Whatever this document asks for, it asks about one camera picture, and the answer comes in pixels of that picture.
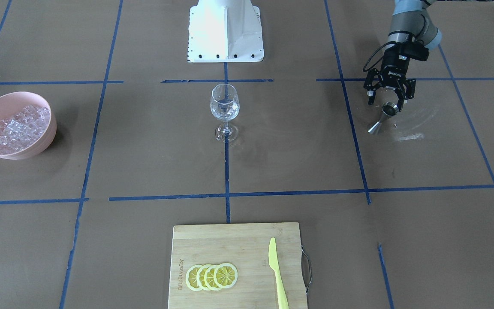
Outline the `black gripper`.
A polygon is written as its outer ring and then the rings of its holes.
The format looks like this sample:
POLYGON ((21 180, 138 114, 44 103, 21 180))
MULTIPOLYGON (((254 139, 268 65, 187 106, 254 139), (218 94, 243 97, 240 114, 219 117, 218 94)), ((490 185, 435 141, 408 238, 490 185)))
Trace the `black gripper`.
POLYGON ((373 105, 379 88, 394 90, 398 97, 398 111, 403 105, 414 98, 416 79, 407 79, 406 74, 410 58, 405 54, 405 48, 411 42, 387 42, 383 45, 383 57, 380 71, 370 69, 367 72, 363 88, 367 91, 368 105, 373 105))

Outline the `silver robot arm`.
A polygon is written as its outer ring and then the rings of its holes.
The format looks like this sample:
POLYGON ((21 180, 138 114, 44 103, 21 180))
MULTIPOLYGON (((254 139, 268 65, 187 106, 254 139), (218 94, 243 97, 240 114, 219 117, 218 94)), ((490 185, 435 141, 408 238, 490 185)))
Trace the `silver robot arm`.
POLYGON ((383 51, 377 61, 381 67, 377 69, 375 64, 370 68, 363 67, 363 72, 367 73, 363 87, 367 90, 369 105, 374 104, 380 88, 396 93, 399 112, 405 102, 414 98, 417 80, 407 77, 410 61, 427 61, 430 51, 443 38, 428 13, 433 3, 433 0, 395 1, 388 41, 374 52, 376 55, 383 51))

